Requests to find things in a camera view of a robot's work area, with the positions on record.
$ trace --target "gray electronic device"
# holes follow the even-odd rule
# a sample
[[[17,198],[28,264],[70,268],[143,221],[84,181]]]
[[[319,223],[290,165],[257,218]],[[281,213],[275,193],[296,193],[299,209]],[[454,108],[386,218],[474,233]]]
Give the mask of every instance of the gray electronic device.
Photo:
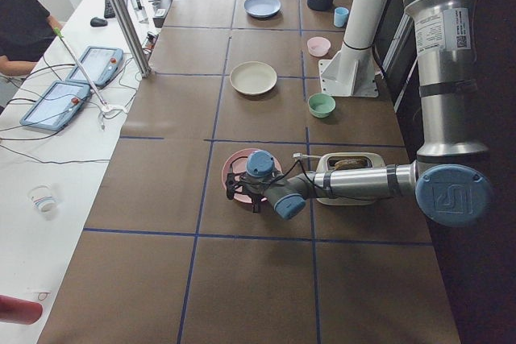
[[[123,51],[119,48],[88,46],[79,61],[88,72],[89,78],[98,88],[105,87],[115,76],[123,60]],[[66,81],[88,84],[82,71],[74,66]]]
[[[20,120],[23,126],[60,131],[89,97],[89,85],[55,81]]]

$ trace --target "small green bowl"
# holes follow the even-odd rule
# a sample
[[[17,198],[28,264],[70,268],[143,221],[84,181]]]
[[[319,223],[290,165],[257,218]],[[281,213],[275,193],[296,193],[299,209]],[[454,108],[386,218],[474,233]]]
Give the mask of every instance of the small green bowl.
[[[308,98],[310,113],[317,118],[325,118],[335,109],[335,100],[325,93],[312,94]]]

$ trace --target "green tip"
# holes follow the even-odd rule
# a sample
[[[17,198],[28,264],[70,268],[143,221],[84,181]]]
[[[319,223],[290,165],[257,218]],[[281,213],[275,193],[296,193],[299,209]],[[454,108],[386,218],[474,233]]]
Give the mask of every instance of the green tip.
[[[54,27],[54,32],[56,33],[57,36],[59,36],[60,38],[63,37],[63,35],[61,34],[61,30],[59,29],[59,27]]]

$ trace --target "brown tile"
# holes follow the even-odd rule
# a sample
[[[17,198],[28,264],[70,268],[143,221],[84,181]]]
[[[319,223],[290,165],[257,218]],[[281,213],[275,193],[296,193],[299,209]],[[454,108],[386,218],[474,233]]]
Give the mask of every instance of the brown tile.
[[[244,148],[259,148],[269,151],[278,159],[283,172],[287,172],[293,165],[292,154],[304,152],[303,150],[306,149],[305,145],[215,143],[202,210],[201,232],[204,234],[310,238],[308,205],[298,216],[285,221],[274,212],[268,202],[262,203],[261,213],[253,213],[250,204],[227,200],[222,183],[223,165],[231,155]],[[299,172],[297,168],[294,169],[292,176]]]
[[[249,60],[270,64],[280,77],[300,77],[302,69],[299,31],[233,31],[227,74],[238,64]]]
[[[243,8],[246,0],[236,0],[233,28],[269,28],[299,30],[299,0],[279,0],[281,8],[271,18],[257,19],[249,16]]]
[[[317,342],[308,242],[201,238],[182,344]]]
[[[303,84],[279,78],[260,96],[244,96],[224,80],[216,139],[305,142]]]
[[[123,136],[210,139],[222,77],[152,74],[139,85]]]
[[[331,43],[330,50],[325,56],[320,58],[311,56],[308,52],[306,43],[308,39],[315,36],[322,36],[328,39]],[[335,56],[338,50],[342,47],[342,41],[344,34],[342,32],[316,32],[316,31],[304,31],[302,33],[302,50],[303,50],[303,64],[305,66],[305,77],[319,77],[319,60],[330,60]]]
[[[86,227],[195,232],[210,145],[120,139]]]
[[[149,64],[158,73],[222,74],[229,30],[163,28]]]
[[[333,14],[336,7],[352,9],[353,0],[333,0],[333,7],[326,11],[316,11],[306,5],[307,0],[301,0],[301,26],[303,30],[340,31],[344,33],[344,27],[333,25]]]
[[[408,164],[405,149],[388,147],[311,146],[310,154],[333,152],[371,152],[385,164]],[[317,162],[311,164],[317,168]],[[427,220],[414,197],[397,197],[372,205],[314,204],[315,235],[320,239],[359,241],[430,242]]]
[[[165,26],[231,26],[235,0],[174,0]]]
[[[319,80],[306,80],[307,95],[320,93]],[[381,84],[380,96],[335,97],[336,108],[327,118],[305,111],[311,143],[404,145],[393,103]]]
[[[432,247],[319,243],[321,342],[460,343]]]
[[[83,233],[38,343],[175,342],[193,242]]]

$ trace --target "blue plate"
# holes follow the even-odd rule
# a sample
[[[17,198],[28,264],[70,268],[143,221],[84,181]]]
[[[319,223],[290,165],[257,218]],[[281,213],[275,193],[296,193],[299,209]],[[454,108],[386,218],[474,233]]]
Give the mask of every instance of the blue plate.
[[[270,18],[280,10],[279,0],[246,0],[243,8],[254,18]]]

